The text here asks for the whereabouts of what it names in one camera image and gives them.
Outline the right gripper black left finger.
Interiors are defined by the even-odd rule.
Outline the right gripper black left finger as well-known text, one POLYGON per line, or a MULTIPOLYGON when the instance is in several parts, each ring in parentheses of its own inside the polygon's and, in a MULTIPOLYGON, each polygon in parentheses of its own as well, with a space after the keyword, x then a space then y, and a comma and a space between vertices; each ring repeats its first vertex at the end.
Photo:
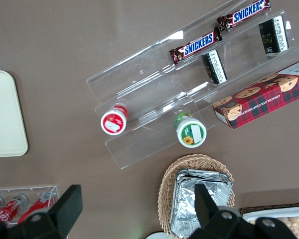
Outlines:
POLYGON ((0 222, 0 239, 64 239, 82 210, 81 186, 71 185, 50 209, 35 210, 11 228, 0 222))

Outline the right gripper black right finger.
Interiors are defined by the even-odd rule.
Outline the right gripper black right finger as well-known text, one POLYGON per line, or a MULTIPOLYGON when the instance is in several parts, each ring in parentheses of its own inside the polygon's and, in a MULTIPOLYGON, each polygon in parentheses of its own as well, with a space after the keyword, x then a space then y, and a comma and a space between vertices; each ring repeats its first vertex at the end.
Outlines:
POLYGON ((281 221, 260 217, 255 224, 245 221, 232 208, 218 207, 203 184, 195 185, 195 211, 200 228, 191 239, 295 239, 281 221))

